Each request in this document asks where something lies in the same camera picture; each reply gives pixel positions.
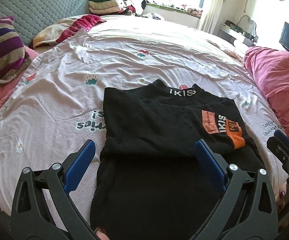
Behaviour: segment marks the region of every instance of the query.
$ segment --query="bedspread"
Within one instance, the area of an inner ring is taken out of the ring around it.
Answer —
[[[133,89],[156,79],[169,87],[197,83],[214,95],[234,99],[277,191],[286,176],[266,141],[280,124],[237,59],[192,28],[145,18],[134,20],[138,24],[123,17],[104,19],[107,22],[95,26],[89,35],[81,29],[39,55],[25,72],[25,81],[18,83],[6,107],[0,109],[0,207],[4,212],[11,213],[24,167],[46,169],[92,139],[95,158],[77,190],[70,193],[89,222],[99,154],[106,139],[104,89]],[[48,193],[46,201],[57,226],[64,229]]]

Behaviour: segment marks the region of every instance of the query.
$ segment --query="orange patch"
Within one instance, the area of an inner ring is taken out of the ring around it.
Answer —
[[[207,131],[207,133],[219,133],[216,121],[215,121],[215,113],[201,110],[203,116],[203,127]]]
[[[245,146],[242,130],[237,122],[226,119],[226,134],[232,139],[235,149]]]

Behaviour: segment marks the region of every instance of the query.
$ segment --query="cable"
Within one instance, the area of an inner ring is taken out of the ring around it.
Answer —
[[[239,23],[241,22],[241,20],[243,19],[243,17],[248,17],[248,22],[251,21],[251,18],[250,18],[249,15],[244,15],[244,16],[242,16],[242,17],[240,18],[240,21],[237,23],[237,25],[239,25]]]
[[[245,9],[243,10],[243,12],[244,12],[244,13],[246,12],[246,8],[247,8],[247,3],[248,3],[248,0],[246,0],[246,5],[245,5]]]

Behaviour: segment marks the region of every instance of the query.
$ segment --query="nail polish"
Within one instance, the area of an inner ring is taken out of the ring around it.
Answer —
[[[284,190],[282,192],[280,192],[280,194],[279,194],[280,199],[283,199],[285,195],[286,195],[286,193],[284,192]]]

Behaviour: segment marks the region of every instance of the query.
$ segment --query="screw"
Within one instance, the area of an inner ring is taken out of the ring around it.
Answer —
[[[55,163],[55,164],[52,165],[52,169],[53,170],[58,170],[58,169],[60,169],[60,167],[61,167],[60,163]]]
[[[229,165],[229,168],[232,170],[232,171],[236,171],[238,169],[238,166],[236,164],[230,164]]]
[[[260,172],[262,175],[266,175],[266,174],[267,174],[266,170],[264,170],[264,169],[260,169],[259,172]]]
[[[29,167],[26,167],[22,170],[23,174],[27,174],[30,171]]]

